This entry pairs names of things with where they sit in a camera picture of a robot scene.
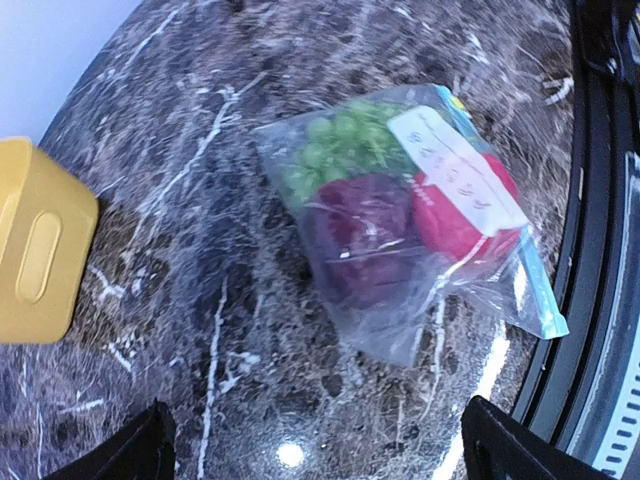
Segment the countertop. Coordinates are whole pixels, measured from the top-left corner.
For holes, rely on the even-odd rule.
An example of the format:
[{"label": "countertop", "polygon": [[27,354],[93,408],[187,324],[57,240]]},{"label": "countertop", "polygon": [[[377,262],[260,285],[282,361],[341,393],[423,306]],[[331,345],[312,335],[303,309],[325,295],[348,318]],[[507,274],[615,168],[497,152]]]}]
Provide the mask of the countertop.
[{"label": "countertop", "polygon": [[41,144],[101,217],[66,338],[0,348],[0,478],[51,473],[154,398],[178,479],[461,478],[466,401],[508,410],[534,339],[450,298],[416,368],[340,343],[251,131],[445,84],[519,182],[553,272],[572,127],[556,3],[143,2]]}]

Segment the ziploc bag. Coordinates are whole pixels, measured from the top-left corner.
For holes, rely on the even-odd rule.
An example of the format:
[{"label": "ziploc bag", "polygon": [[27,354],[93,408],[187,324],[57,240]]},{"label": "ziploc bag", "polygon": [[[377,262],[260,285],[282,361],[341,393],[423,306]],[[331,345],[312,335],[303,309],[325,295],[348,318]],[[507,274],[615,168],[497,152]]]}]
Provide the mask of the ziploc bag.
[{"label": "ziploc bag", "polygon": [[443,86],[404,86],[256,130],[338,334],[412,365],[450,294],[543,339],[568,333],[517,185]]}]

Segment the white label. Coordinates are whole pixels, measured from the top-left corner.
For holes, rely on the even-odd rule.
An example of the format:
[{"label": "white label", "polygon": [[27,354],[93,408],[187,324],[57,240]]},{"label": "white label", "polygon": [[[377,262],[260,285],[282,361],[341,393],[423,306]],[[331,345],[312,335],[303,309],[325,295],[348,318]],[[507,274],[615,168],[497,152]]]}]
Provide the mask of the white label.
[{"label": "white label", "polygon": [[433,108],[420,106],[388,122],[411,160],[486,237],[520,228],[527,217],[487,161]]}]

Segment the white wall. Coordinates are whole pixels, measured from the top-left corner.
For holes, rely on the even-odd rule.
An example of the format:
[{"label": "white wall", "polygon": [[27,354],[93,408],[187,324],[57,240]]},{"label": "white wall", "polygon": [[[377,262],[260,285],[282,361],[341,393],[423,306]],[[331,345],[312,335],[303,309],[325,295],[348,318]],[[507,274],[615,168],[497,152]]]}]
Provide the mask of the white wall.
[{"label": "white wall", "polygon": [[0,138],[39,142],[140,0],[0,0]]}]

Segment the clear plastic bag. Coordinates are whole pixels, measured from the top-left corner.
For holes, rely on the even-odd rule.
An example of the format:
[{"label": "clear plastic bag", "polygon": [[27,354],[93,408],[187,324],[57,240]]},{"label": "clear plastic bag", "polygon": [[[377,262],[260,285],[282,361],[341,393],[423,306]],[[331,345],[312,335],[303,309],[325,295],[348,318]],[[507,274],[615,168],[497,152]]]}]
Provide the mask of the clear plastic bag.
[{"label": "clear plastic bag", "polygon": [[412,365],[425,312],[465,296],[540,338],[568,333],[515,182],[442,86],[405,86],[256,130],[342,339]]}]

